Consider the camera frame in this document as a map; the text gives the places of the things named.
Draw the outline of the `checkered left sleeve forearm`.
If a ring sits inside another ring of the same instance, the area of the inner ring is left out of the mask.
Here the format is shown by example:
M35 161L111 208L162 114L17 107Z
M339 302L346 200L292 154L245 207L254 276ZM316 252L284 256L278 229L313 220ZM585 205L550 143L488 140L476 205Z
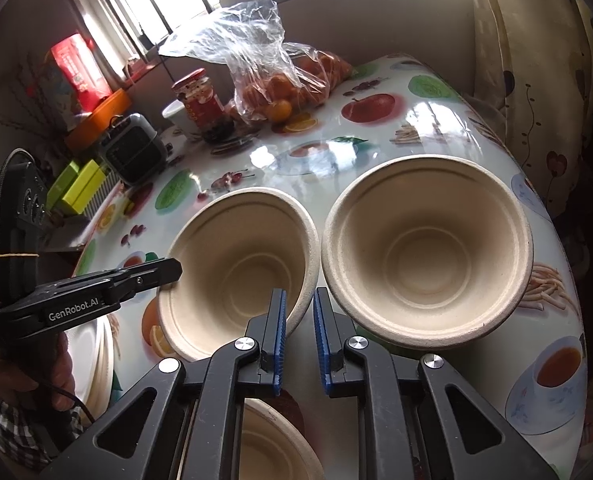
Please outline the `checkered left sleeve forearm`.
M75 379L73 363L68 350L68 338L60 335L57 361L51 371L51 381L54 386L69 393L74 393ZM0 454L12 460L33 474L41 472L50 462L46 451L42 448L33 434L33 430L25 421L16 407L18 394L31 392L37 387L37 382L27 377L15 365L0 359ZM59 412L68 414L66 431L70 437L77 439L84 432L80 420L80 410L74 408L74 403L66 396L55 393L52 404Z

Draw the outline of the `person's left hand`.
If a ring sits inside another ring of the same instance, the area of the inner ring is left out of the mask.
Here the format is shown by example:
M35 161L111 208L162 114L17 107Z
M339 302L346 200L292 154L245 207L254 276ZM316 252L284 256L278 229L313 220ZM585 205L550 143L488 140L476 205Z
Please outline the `person's left hand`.
M52 407L59 412L73 408L73 360L65 333L57 336L51 356L42 356L30 350L26 358L22 359L11 350L0 350L0 397L7 404L18 406L22 393L31 393L40 384L47 382L54 387L51 393Z

